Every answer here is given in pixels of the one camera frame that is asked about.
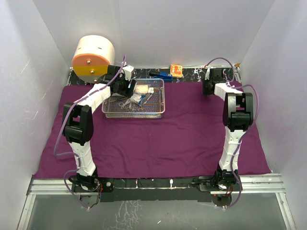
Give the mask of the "beige bandage roll packet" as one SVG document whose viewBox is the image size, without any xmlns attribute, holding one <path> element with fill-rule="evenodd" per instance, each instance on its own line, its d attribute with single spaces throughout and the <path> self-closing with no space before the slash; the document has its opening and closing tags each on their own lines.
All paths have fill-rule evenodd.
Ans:
<svg viewBox="0 0 307 230">
<path fill-rule="evenodd" d="M 136 85 L 134 89 L 134 93 L 144 95 L 147 94 L 149 91 L 150 86 L 145 84 L 145 85 Z"/>
</svg>

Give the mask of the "small blue white packet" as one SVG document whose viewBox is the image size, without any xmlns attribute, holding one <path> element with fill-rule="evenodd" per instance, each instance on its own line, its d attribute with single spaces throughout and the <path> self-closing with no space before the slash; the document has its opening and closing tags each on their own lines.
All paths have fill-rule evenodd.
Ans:
<svg viewBox="0 0 307 230">
<path fill-rule="evenodd" d="M 143 100 L 145 99 L 146 95 L 140 95 L 137 93 L 134 93 L 131 97 L 130 97 L 130 101 L 132 103 L 138 104 L 138 105 L 142 105 Z"/>
</svg>

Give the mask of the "wire mesh metal tray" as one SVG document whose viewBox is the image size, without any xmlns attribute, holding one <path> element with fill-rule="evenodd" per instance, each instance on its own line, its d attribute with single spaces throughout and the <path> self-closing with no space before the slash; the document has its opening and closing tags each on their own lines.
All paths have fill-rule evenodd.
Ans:
<svg viewBox="0 0 307 230">
<path fill-rule="evenodd" d="M 112 95 L 102 105 L 107 118 L 161 118 L 165 112 L 163 79 L 136 79 L 130 98 Z"/>
</svg>

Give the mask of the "round white drawer box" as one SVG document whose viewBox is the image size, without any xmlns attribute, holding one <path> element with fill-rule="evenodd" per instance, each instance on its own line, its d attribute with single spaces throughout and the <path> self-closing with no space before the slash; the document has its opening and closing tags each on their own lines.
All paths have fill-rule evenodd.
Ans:
<svg viewBox="0 0 307 230">
<path fill-rule="evenodd" d="M 105 37 L 86 35 L 77 45 L 72 58 L 72 68 L 81 80 L 97 83 L 107 73 L 107 67 L 115 63 L 115 49 Z"/>
</svg>

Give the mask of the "purple cloth wrap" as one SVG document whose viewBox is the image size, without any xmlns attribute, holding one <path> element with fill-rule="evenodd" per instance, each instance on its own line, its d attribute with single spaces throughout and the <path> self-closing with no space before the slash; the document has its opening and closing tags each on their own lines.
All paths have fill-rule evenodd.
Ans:
<svg viewBox="0 0 307 230">
<path fill-rule="evenodd" d="M 36 179 L 63 179 L 76 169 L 73 155 L 54 156 L 63 106 L 83 97 L 92 86 L 63 89 L 51 134 L 42 152 Z M 99 177 L 170 178 L 213 175 L 223 152 L 224 102 L 202 94 L 201 82 L 166 83 L 165 112 L 158 119 L 110 119 L 101 106 L 93 114 L 90 141 Z M 243 138 L 240 175 L 270 173 L 257 127 Z"/>
</svg>

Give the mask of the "white gauze packet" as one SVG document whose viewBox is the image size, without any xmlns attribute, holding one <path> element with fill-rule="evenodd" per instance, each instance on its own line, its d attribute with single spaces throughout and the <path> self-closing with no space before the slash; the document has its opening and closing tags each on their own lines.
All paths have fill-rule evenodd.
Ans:
<svg viewBox="0 0 307 230">
<path fill-rule="evenodd" d="M 113 93 L 112 97 L 130 98 L 125 94 Z"/>
</svg>

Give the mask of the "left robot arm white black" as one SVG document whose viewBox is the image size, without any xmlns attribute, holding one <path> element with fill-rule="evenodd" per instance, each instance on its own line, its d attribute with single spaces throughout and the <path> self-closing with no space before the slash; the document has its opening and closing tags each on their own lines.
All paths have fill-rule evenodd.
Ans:
<svg viewBox="0 0 307 230">
<path fill-rule="evenodd" d="M 76 175 L 69 181 L 84 190 L 95 191 L 99 187 L 90 146 L 94 134 L 93 113 L 113 94 L 126 98 L 133 95 L 136 86 L 133 71 L 134 67 L 125 63 L 120 67 L 109 65 L 87 94 L 73 103 L 64 104 L 60 132 L 69 143 L 76 161 Z"/>
</svg>

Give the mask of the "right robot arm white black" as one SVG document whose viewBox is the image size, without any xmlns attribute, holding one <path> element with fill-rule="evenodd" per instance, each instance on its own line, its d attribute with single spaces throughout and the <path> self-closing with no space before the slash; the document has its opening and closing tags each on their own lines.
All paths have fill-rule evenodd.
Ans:
<svg viewBox="0 0 307 230">
<path fill-rule="evenodd" d="M 224 102 L 223 153 L 210 183 L 219 190 L 227 190 L 239 180 L 238 156 L 242 137 L 254 121 L 253 94 L 232 88 L 223 70 L 218 68 L 207 68 L 202 80 L 202 92 L 204 95 L 215 95 Z"/>
</svg>

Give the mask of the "metal surgical scissors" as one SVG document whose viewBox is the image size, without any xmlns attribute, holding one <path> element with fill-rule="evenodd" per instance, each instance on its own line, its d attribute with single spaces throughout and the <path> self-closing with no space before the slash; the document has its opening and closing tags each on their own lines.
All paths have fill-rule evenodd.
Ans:
<svg viewBox="0 0 307 230">
<path fill-rule="evenodd" d="M 114 100 L 111 101 L 110 104 L 113 106 L 114 109 L 129 110 L 131 108 L 130 99 L 117 101 Z"/>
</svg>

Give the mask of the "metal forceps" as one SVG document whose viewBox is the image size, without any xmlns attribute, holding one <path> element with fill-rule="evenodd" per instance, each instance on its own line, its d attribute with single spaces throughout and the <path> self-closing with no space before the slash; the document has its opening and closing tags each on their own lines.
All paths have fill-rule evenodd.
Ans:
<svg viewBox="0 0 307 230">
<path fill-rule="evenodd" d="M 138 112 L 143 112 L 143 111 L 144 111 L 144 108 L 141 108 L 141 107 L 132 107 L 132 108 L 126 108 L 126 111 L 127 111 L 127 112 L 130 112 L 130 113 L 138 113 Z"/>
</svg>

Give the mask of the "blue black stapler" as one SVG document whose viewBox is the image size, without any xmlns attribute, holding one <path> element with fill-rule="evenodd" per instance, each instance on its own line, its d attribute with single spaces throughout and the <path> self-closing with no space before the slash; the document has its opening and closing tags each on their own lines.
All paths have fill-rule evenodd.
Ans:
<svg viewBox="0 0 307 230">
<path fill-rule="evenodd" d="M 160 71 L 150 71 L 149 76 L 155 79 L 163 79 L 166 82 L 172 82 L 173 76 L 171 74 L 167 74 L 165 72 Z"/>
</svg>

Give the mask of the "orange small box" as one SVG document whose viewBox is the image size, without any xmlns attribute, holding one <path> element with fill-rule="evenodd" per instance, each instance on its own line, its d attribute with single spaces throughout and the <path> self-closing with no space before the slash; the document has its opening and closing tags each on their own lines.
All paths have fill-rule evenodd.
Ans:
<svg viewBox="0 0 307 230">
<path fill-rule="evenodd" d="M 170 74 L 174 78 L 182 78 L 183 76 L 183 67 L 181 65 L 170 65 Z"/>
</svg>

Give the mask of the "black base frame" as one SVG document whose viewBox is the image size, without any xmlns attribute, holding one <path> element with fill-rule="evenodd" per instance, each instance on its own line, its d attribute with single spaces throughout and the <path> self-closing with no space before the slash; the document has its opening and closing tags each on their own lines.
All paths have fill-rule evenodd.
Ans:
<svg viewBox="0 0 307 230">
<path fill-rule="evenodd" d="M 99 202 L 116 201 L 198 201 L 231 203 L 232 193 L 240 189 L 237 182 L 214 184 L 212 176 L 183 178 L 115 179 L 69 177 L 72 191 L 80 198 L 94 195 Z"/>
</svg>

